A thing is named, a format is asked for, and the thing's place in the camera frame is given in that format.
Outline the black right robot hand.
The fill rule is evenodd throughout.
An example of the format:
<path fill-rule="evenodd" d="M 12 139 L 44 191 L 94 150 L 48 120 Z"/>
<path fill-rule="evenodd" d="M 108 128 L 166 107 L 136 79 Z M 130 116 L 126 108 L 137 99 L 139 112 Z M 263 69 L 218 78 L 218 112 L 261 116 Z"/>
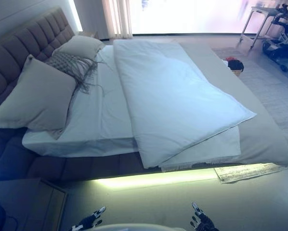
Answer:
<path fill-rule="evenodd" d="M 212 220 L 205 214 L 205 212 L 195 203 L 191 203 L 194 209 L 194 215 L 192 216 L 191 226 L 196 231 L 219 231 Z"/>

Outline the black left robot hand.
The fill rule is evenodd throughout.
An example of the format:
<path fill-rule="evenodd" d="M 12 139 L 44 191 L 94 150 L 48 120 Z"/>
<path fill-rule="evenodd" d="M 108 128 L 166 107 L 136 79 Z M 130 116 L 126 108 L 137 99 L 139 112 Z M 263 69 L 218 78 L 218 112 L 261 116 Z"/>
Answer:
<path fill-rule="evenodd" d="M 100 217 L 105 211 L 106 207 L 101 207 L 100 209 L 94 211 L 91 215 L 82 219 L 77 225 L 73 225 L 70 231 L 85 231 L 97 227 L 103 222 Z"/>

